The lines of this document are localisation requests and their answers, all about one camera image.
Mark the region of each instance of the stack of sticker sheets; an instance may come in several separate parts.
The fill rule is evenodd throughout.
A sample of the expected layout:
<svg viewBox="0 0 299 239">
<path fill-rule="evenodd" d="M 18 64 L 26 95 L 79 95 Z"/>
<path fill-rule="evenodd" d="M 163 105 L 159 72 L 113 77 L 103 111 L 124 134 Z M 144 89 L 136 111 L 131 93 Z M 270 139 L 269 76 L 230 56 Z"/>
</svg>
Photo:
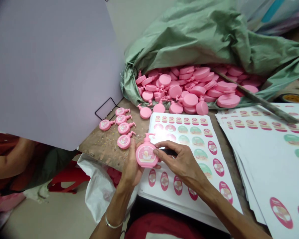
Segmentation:
<svg viewBox="0 0 299 239">
<path fill-rule="evenodd" d="M 299 119 L 299 104 L 275 103 Z M 299 239 L 299 124 L 287 124 L 261 106 L 219 111 L 247 200 L 274 239 Z"/>
<path fill-rule="evenodd" d="M 188 145 L 200 168 L 219 192 L 239 211 L 242 209 L 219 142 L 208 116 L 153 113 L 149 133 L 151 143 L 164 140 Z M 148 153 L 139 155 L 151 160 Z M 145 169 L 139 195 L 198 221 L 228 232 L 213 211 L 167 167 Z"/>
</svg>

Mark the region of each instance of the hand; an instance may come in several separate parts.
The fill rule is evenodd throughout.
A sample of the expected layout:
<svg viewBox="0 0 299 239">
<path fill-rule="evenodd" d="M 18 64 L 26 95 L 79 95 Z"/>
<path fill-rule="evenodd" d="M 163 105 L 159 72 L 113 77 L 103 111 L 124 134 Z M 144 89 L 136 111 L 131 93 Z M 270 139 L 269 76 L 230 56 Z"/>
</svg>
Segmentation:
<svg viewBox="0 0 299 239">
<path fill-rule="evenodd" d="M 209 186 L 210 182 L 199 167 L 188 146 L 177 144 L 169 140 L 159 142 L 155 144 L 155 146 L 157 149 L 153 151 L 154 154 L 166 163 L 171 171 L 176 174 L 185 185 L 190 187 L 192 190 L 195 190 L 199 184 Z M 159 148 L 161 147 L 174 150 L 178 156 L 173 159 L 170 155 L 167 155 L 165 152 L 160 150 Z"/>
<path fill-rule="evenodd" d="M 134 139 L 131 139 L 131 146 L 129 155 L 124 160 L 122 177 L 119 184 L 122 184 L 125 188 L 134 189 L 139 184 L 142 174 L 145 168 L 142 168 L 136 161 L 136 149 L 143 143 L 139 142 L 137 145 Z M 156 169 L 160 169 L 160 165 L 154 166 Z"/>
</svg>

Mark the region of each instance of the table surface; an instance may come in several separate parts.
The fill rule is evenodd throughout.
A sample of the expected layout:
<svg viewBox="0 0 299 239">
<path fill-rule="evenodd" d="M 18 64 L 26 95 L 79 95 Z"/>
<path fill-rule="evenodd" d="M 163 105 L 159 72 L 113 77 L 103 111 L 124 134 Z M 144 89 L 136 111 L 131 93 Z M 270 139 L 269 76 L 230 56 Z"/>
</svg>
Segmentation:
<svg viewBox="0 0 299 239">
<path fill-rule="evenodd" d="M 293 82 L 287 88 L 278 92 L 277 95 L 286 92 L 299 94 L 299 81 Z M 118 106 L 131 110 L 133 121 L 136 124 L 136 127 L 133 126 L 131 128 L 131 130 L 136 133 L 133 138 L 136 140 L 136 142 L 143 140 L 143 138 L 145 137 L 145 133 L 147 133 L 149 130 L 150 119 L 142 119 L 140 117 L 139 109 L 126 99 L 121 100 L 121 102 L 118 103 Z M 117 108 L 114 108 L 109 113 L 107 119 L 110 119 L 113 116 L 113 119 L 115 119 L 116 109 Z M 264 231 L 269 233 L 267 226 L 262 225 L 256 221 L 254 213 L 249 207 L 232 147 L 228 142 L 226 136 L 224 135 L 222 129 L 220 128 L 216 117 L 214 116 L 216 113 L 216 110 L 210 110 L 208 115 L 211 118 L 213 128 L 215 130 L 222 153 L 229 168 L 229 172 L 238 194 L 243 213 L 247 218 L 250 218 L 251 220 L 256 222 Z M 88 154 L 97 161 L 101 161 L 102 163 L 105 163 L 112 168 L 122 171 L 123 161 L 128 155 L 128 149 L 122 150 L 117 146 L 117 139 L 119 138 L 119 136 L 120 134 L 117 130 L 117 127 L 114 125 L 108 131 L 102 131 L 99 129 L 99 127 L 96 127 L 93 132 L 81 143 L 78 150 L 82 153 Z"/>
</svg>

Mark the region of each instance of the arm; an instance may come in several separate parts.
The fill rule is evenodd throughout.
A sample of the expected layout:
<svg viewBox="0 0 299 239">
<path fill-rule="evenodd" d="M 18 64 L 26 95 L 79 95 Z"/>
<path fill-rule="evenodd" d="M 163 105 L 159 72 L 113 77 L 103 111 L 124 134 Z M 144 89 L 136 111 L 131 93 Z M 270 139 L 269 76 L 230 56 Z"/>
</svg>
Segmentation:
<svg viewBox="0 0 299 239">
<path fill-rule="evenodd" d="M 120 225 L 125 217 L 127 206 L 129 204 L 134 187 L 140 182 L 144 168 L 141 168 L 136 161 L 136 149 L 142 142 L 136 146 L 135 140 L 131 139 L 129 155 L 124 161 L 121 180 L 117 186 L 116 192 L 108 206 L 105 214 L 110 225 Z M 119 239 L 121 236 L 122 225 L 119 228 L 112 229 L 106 225 L 105 214 L 100 223 L 96 226 L 90 239 Z"/>
<path fill-rule="evenodd" d="M 155 146 L 157 148 L 166 147 L 176 151 L 178 154 L 176 159 L 171 158 L 159 149 L 154 150 L 154 153 L 167 164 L 185 185 L 199 195 L 235 239 L 271 238 L 254 222 L 238 212 L 218 192 L 200 169 L 188 146 L 171 141 L 160 142 Z"/>
<path fill-rule="evenodd" d="M 7 156 L 0 156 L 0 179 L 22 173 L 32 158 L 35 145 L 32 140 L 20 138 Z"/>
</svg>

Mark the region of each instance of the silver bracelet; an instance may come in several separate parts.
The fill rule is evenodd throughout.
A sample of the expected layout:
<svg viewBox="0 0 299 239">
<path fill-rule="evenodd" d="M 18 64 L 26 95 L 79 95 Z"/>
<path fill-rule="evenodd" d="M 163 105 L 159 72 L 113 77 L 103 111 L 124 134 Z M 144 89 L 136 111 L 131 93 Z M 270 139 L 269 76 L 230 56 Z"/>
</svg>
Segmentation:
<svg viewBox="0 0 299 239">
<path fill-rule="evenodd" d="M 120 226 L 122 226 L 122 224 L 123 224 L 123 221 L 122 221 L 118 226 L 112 226 L 112 225 L 109 223 L 109 221 L 107 220 L 106 211 L 105 211 L 105 221 L 106 221 L 106 225 L 107 225 L 108 227 L 112 228 L 112 229 L 117 229 L 117 228 L 119 228 Z"/>
</svg>

